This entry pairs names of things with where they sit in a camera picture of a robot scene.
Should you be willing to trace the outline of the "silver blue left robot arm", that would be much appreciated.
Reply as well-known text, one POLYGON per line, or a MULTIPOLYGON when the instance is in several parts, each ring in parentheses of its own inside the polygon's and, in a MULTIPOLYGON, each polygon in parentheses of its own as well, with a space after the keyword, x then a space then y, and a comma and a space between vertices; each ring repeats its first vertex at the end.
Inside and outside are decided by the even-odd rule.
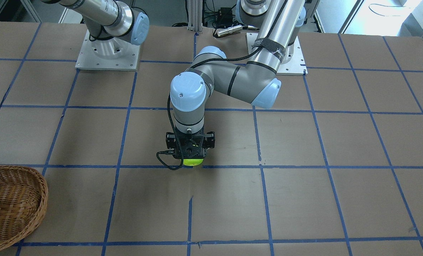
POLYGON ((213 92, 264 109, 273 106, 281 89, 276 73, 302 25, 304 4, 304 0, 237 2, 241 22, 259 28, 250 54, 231 59, 218 47, 207 46, 172 79, 167 107, 173 132, 166 133, 163 154, 204 159, 207 149, 214 148, 214 132, 204 132, 205 105, 213 92))

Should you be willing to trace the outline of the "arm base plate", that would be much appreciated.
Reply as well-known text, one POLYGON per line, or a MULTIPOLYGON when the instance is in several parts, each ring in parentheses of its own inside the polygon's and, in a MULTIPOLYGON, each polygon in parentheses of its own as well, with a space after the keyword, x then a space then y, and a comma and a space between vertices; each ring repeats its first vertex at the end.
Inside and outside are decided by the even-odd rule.
POLYGON ((286 46, 284 54, 281 54, 283 47, 269 46, 269 50, 261 48, 260 52, 250 58, 246 64, 246 73, 252 73, 253 77, 273 78, 280 76, 302 76, 307 74, 303 53, 296 37, 294 44, 286 46))
POLYGON ((137 71, 140 46, 121 39, 91 40, 87 31, 75 68, 86 71, 137 71))

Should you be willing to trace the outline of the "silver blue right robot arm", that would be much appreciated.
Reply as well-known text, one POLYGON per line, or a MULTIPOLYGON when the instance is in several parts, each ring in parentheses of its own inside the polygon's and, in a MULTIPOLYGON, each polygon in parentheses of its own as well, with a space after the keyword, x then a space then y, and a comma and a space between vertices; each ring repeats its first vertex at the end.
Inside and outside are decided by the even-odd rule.
POLYGON ((105 41, 122 39, 132 45, 141 45, 148 36, 148 16, 115 0, 43 0, 45 4, 59 4, 79 14, 93 39, 105 41))

